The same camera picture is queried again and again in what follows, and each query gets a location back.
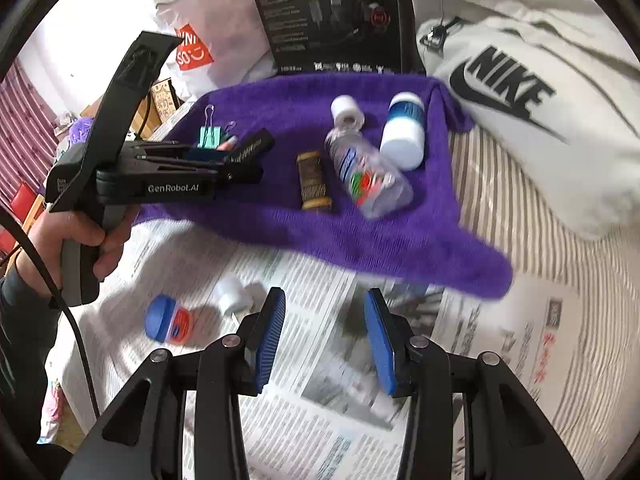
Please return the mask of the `green binder clip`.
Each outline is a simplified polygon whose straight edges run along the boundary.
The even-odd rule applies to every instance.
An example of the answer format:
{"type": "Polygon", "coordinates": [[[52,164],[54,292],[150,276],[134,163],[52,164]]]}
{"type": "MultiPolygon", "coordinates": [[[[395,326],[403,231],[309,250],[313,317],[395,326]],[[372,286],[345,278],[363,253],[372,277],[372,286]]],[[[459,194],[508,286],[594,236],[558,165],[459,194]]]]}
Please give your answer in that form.
{"type": "Polygon", "coordinates": [[[215,105],[207,104],[204,108],[204,125],[200,128],[198,136],[198,147],[207,148],[208,150],[220,150],[224,144],[228,143],[232,138],[232,130],[236,126],[236,122],[226,122],[223,126],[216,126],[215,105]]]}

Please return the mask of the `black Horizon case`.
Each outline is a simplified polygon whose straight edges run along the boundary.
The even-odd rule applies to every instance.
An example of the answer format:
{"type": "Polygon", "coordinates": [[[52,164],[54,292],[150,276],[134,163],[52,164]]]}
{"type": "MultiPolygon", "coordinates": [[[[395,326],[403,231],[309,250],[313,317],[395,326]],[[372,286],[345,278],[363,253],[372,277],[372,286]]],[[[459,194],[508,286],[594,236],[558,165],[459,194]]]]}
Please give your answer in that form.
{"type": "Polygon", "coordinates": [[[276,144],[273,135],[267,129],[260,129],[254,133],[244,136],[244,138],[235,145],[235,148],[229,152],[226,157],[227,162],[236,162],[237,164],[249,164],[262,155],[268,153],[276,144]]]}

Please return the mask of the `blue cap vaseline jar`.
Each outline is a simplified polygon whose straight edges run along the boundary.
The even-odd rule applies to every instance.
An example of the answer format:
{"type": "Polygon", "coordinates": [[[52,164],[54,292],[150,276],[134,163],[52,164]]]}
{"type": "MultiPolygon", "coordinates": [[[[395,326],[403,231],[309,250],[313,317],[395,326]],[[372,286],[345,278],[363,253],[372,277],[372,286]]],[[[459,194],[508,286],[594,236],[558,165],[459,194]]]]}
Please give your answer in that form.
{"type": "Polygon", "coordinates": [[[161,344],[186,344],[191,337],[192,327],[192,312],[180,306],[171,296],[157,295],[146,309],[146,336],[161,344]]]}

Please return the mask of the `brown gold battery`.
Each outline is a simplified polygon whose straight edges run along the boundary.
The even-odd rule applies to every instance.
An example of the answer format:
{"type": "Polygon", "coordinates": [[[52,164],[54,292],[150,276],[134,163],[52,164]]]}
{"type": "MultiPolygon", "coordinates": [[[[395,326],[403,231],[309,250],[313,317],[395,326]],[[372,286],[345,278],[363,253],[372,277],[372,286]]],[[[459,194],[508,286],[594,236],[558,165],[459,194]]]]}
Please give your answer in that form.
{"type": "Polygon", "coordinates": [[[302,209],[329,212],[332,200],[324,180],[321,155],[318,151],[300,153],[296,157],[302,209]]]}

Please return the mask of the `clear sanitizer bottle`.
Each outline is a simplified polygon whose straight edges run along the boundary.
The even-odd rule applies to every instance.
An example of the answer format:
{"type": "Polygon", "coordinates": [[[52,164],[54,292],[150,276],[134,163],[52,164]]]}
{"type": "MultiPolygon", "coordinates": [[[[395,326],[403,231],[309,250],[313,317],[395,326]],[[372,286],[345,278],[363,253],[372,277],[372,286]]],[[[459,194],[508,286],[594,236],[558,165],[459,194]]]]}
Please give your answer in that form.
{"type": "Polygon", "coordinates": [[[326,151],[337,179],[364,218],[381,219],[411,204],[409,181],[358,130],[332,129],[326,151]]]}

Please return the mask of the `blue white glue bottle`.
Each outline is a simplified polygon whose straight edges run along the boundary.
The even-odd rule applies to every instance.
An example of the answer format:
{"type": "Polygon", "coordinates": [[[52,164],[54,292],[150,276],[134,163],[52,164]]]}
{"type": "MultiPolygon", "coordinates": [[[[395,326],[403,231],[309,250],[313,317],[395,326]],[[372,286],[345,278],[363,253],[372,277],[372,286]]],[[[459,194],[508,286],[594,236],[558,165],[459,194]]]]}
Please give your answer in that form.
{"type": "Polygon", "coordinates": [[[390,101],[380,153],[401,171],[418,168],[425,155],[425,106],[420,96],[400,92],[390,101]]]}

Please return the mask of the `pink utility knife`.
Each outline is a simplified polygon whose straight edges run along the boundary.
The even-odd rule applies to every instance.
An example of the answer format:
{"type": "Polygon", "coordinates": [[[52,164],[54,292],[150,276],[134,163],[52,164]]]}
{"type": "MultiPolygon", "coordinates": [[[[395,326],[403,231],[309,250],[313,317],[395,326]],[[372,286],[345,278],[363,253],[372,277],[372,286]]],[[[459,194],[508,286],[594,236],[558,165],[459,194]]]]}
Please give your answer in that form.
{"type": "Polygon", "coordinates": [[[231,151],[238,142],[239,138],[237,136],[229,136],[228,139],[217,146],[217,151],[231,151]]]}

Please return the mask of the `patterned book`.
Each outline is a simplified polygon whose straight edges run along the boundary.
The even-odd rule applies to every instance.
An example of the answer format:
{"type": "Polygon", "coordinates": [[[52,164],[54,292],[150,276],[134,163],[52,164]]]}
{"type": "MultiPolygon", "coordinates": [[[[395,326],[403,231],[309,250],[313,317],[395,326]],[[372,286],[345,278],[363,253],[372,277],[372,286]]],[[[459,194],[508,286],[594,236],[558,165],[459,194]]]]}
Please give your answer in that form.
{"type": "Polygon", "coordinates": [[[167,122],[180,106],[170,78],[159,80],[153,84],[151,96],[161,122],[167,122]]]}

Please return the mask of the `purple plush toy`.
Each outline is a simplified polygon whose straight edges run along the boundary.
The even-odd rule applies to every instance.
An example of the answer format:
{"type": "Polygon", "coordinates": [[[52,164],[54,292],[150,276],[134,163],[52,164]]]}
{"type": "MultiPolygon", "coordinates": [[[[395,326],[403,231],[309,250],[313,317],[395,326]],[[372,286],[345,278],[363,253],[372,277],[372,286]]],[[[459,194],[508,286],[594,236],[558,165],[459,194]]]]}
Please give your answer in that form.
{"type": "Polygon", "coordinates": [[[94,119],[92,117],[81,117],[70,126],[68,132],[68,144],[75,145],[84,143],[90,136],[94,119]]]}

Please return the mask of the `newspaper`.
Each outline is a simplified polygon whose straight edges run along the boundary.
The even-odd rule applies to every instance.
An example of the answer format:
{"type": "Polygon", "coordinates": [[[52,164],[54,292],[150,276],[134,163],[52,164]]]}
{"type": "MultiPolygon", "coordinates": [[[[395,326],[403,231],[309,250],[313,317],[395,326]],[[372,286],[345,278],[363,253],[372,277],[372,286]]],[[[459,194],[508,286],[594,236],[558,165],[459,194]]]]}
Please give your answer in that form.
{"type": "Polygon", "coordinates": [[[235,275],[254,300],[278,286],[286,318],[265,393],[242,404],[247,452],[255,474],[280,478],[389,479],[398,461],[407,407],[384,393],[366,335],[363,301],[378,288],[393,312],[447,351],[475,358],[498,354],[546,415],[558,408],[575,337],[580,302],[568,287],[518,276],[498,301],[436,285],[357,274],[296,252],[224,240],[186,221],[138,226],[122,263],[100,296],[73,310],[84,337],[78,350],[69,330],[58,336],[54,364],[78,422],[91,426],[156,348],[143,328],[146,308],[160,294],[193,314],[177,354],[203,348],[239,325],[223,315],[213,290],[235,275]]]}

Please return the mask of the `purple towel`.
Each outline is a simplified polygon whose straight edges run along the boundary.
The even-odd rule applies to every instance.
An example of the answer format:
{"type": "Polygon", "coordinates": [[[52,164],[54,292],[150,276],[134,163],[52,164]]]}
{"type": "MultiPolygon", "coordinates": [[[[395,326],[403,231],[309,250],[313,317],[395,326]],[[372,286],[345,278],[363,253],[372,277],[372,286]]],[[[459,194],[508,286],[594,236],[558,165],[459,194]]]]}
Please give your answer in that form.
{"type": "Polygon", "coordinates": [[[240,139],[268,132],[264,175],[204,203],[145,206],[142,221],[189,220],[247,244],[295,250],[343,268],[444,285],[488,299],[503,297],[512,266],[497,249],[462,228],[452,184],[449,138],[472,119],[446,87],[431,77],[375,74],[280,76],[215,90],[199,98],[170,137],[198,142],[207,118],[240,139]],[[425,106],[426,159],[407,179],[413,196],[382,218],[364,216],[366,200],[381,193],[380,177],[361,170],[341,179],[326,150],[338,96],[363,111],[363,137],[381,140],[390,100],[416,94],[425,106]]]}

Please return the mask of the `white Miniso plastic bag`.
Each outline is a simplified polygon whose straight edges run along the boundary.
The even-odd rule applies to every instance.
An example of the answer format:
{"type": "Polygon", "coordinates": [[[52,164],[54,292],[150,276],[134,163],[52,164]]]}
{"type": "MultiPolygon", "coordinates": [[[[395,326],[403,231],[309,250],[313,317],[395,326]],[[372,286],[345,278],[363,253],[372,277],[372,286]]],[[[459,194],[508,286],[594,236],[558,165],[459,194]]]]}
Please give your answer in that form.
{"type": "Polygon", "coordinates": [[[182,43],[167,61],[185,101],[276,73],[255,0],[153,0],[154,21],[182,43]]]}

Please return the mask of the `black headset box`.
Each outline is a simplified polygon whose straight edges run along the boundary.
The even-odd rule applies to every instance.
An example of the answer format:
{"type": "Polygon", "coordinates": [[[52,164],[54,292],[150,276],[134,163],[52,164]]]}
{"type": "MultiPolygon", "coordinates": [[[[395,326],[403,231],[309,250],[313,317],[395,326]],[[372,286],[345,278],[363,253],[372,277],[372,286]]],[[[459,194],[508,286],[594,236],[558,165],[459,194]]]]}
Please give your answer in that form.
{"type": "Polygon", "coordinates": [[[411,0],[255,0],[278,73],[408,73],[411,0]]]}

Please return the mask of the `striped mattress cover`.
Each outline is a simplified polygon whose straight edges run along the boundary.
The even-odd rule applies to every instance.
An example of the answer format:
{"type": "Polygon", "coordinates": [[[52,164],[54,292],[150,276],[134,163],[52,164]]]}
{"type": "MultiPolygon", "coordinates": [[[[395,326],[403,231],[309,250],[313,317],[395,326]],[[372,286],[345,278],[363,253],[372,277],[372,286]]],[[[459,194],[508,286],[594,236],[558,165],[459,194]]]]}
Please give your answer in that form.
{"type": "Polygon", "coordinates": [[[235,230],[160,218],[134,229],[98,300],[77,308],[99,404],[106,405],[156,344],[143,319],[159,294],[194,317],[188,350],[231,333],[239,320],[214,288],[232,275],[256,299],[286,295],[272,375],[241,413],[255,479],[391,479],[409,404],[383,392],[364,325],[367,292],[418,333],[462,356],[498,353],[559,431],[582,474],[608,477],[639,430],[639,232],[588,242],[554,218],[508,153],[481,128],[450,136],[464,226],[509,259],[502,299],[346,270],[273,242],[244,244],[235,230]]]}

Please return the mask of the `grey Nike waist bag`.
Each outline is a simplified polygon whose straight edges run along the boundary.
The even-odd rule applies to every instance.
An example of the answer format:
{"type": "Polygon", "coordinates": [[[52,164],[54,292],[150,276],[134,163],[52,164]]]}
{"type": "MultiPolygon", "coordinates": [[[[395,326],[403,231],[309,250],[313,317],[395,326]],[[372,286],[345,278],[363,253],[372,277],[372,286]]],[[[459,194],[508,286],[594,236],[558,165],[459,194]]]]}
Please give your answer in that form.
{"type": "Polygon", "coordinates": [[[593,0],[412,0],[416,48],[553,213],[598,240],[639,220],[639,62],[593,0]]]}

